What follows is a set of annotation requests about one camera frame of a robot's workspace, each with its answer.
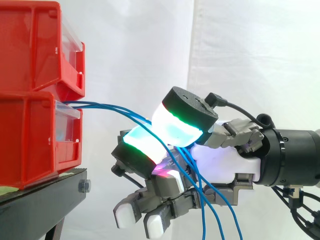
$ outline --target red plastic drawer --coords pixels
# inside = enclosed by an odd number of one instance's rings
[[[85,96],[85,45],[54,1],[0,0],[0,91]]]
[[[24,189],[81,164],[82,111],[49,92],[0,92],[0,186]]]

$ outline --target black metal shelf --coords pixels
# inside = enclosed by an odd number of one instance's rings
[[[86,198],[87,169],[0,196],[0,240],[60,239],[65,216]]]

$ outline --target screw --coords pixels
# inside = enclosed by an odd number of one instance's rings
[[[86,180],[82,180],[82,182],[80,182],[79,185],[79,192],[80,193],[89,193],[91,190],[91,180],[86,179]]]

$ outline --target blue cable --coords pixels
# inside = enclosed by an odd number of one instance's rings
[[[115,108],[115,109],[120,109],[120,110],[124,110],[127,113],[129,113],[132,117],[140,119],[142,121],[145,121],[148,124],[151,124],[151,121],[147,120],[146,118],[144,118],[143,116],[141,116],[140,114],[125,108],[123,106],[117,106],[117,105],[112,105],[112,104],[101,104],[98,102],[94,102],[94,101],[64,101],[64,104],[86,104],[85,106],[73,106],[74,109],[95,109],[98,106],[101,107],[100,109],[108,109],[109,108],[105,108],[105,107],[110,107],[110,108]]]
[[[192,170],[196,170],[197,167],[193,167],[193,165],[196,164],[195,160],[193,159],[193,157],[191,156],[191,154],[189,153],[189,151],[183,147],[182,148],[183,151],[187,154],[187,156],[189,157],[189,159],[191,160],[192,164],[187,160],[187,164],[190,166],[190,168]],[[238,219],[237,219],[237,216],[236,216],[236,213],[234,211],[234,209],[232,208],[231,204],[229,203],[229,201],[226,199],[226,197],[217,189],[215,188],[210,182],[208,182],[200,173],[197,173],[198,177],[199,177],[199,182],[201,181],[201,179],[212,189],[214,190],[223,200],[224,202],[227,204],[227,206],[229,207],[231,213],[232,213],[232,216],[233,216],[233,219],[234,219],[234,223],[235,223],[235,226],[236,226],[236,229],[239,233],[239,237],[241,240],[243,240],[243,237],[242,237],[242,233],[241,233],[241,230],[240,230],[240,226],[239,226],[239,223],[238,223]]]
[[[99,106],[98,109],[107,109],[107,110],[111,110],[111,111],[114,111],[114,112],[117,112],[127,118],[129,118],[130,120],[132,120],[133,122],[135,122],[136,124],[138,124],[139,126],[141,126],[144,130],[146,130],[149,134],[151,134],[154,138],[156,138],[160,143],[161,145],[165,148],[165,150],[168,152],[169,156],[171,157],[172,161],[175,163],[175,165],[178,167],[178,169],[180,170],[180,172],[182,172],[182,174],[188,179],[188,181],[193,185],[193,187],[195,188],[195,190],[199,193],[200,197],[203,198],[203,200],[205,201],[205,203],[209,206],[209,208],[211,209],[211,211],[213,212],[215,218],[216,218],[216,221],[217,221],[217,224],[218,224],[218,227],[219,227],[219,231],[220,231],[220,235],[221,235],[221,239],[222,240],[225,240],[225,235],[224,235],[224,232],[223,232],[223,229],[222,229],[222,225],[221,225],[221,222],[220,222],[220,219],[219,219],[219,216],[217,214],[217,212],[215,211],[215,209],[213,208],[213,206],[210,204],[210,202],[208,201],[208,199],[206,198],[206,196],[204,195],[204,193],[202,192],[202,189],[200,190],[196,183],[192,180],[192,178],[186,173],[185,170],[183,170],[183,168],[180,166],[180,164],[178,163],[178,161],[176,160],[175,156],[171,153],[171,151],[169,150],[169,148],[167,147],[167,145],[156,135],[154,134],[151,130],[149,130],[146,126],[144,126],[141,122],[139,122],[138,120],[135,119],[135,117],[137,116],[140,116],[142,119],[145,119],[143,116],[127,109],[127,108],[124,108],[124,107],[119,107],[119,106],[116,106],[113,107],[109,104],[100,104],[100,103],[96,103],[96,102],[87,102],[87,101],[66,101],[64,102],[65,104],[90,104],[90,105],[97,105]]]
[[[185,160],[185,162],[189,165],[189,161],[186,159],[186,156],[184,155],[184,153],[181,151],[180,147],[176,147],[176,149],[178,150],[178,152],[180,153],[180,155],[183,157],[183,159]],[[195,174],[198,176],[198,180],[199,180],[199,188],[202,191],[202,181],[200,178],[200,173],[199,173],[199,169],[197,167],[196,162],[193,160],[192,162],[194,170],[195,170]],[[202,197],[200,197],[200,204],[201,204],[201,216],[202,216],[202,240],[206,239],[206,218],[205,218],[205,203],[204,203],[204,199]]]
[[[109,106],[96,106],[96,105],[82,105],[82,106],[73,106],[74,109],[107,109],[109,110]],[[140,116],[140,115],[136,115],[134,113],[130,113],[130,112],[126,112],[128,115],[130,115],[131,117],[134,117],[136,119],[139,119],[141,121],[144,121],[148,124],[151,125],[151,121],[145,119],[143,116]]]

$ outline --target white fabric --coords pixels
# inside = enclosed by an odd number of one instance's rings
[[[186,88],[193,1],[59,2],[62,14],[85,43],[84,100],[127,107],[151,118],[172,86]],[[143,218],[130,229],[118,229],[113,214],[116,204],[137,190],[111,172],[117,135],[134,126],[114,112],[83,111],[80,167],[87,168],[92,187],[65,218],[61,240],[146,239]],[[170,240],[171,232],[172,227],[162,239]]]
[[[279,129],[316,130],[319,121],[320,2],[318,0],[197,0],[188,90],[210,91],[257,116],[270,114]],[[216,110],[221,119],[242,117]],[[308,240],[289,210],[265,186],[240,191],[234,207],[245,240]],[[304,187],[317,195],[316,187]],[[316,202],[306,199],[312,209]],[[239,239],[227,207],[214,206],[225,239]],[[310,215],[302,215],[312,220]],[[201,238],[201,211],[174,221],[173,239]],[[220,239],[206,207],[207,239]]]

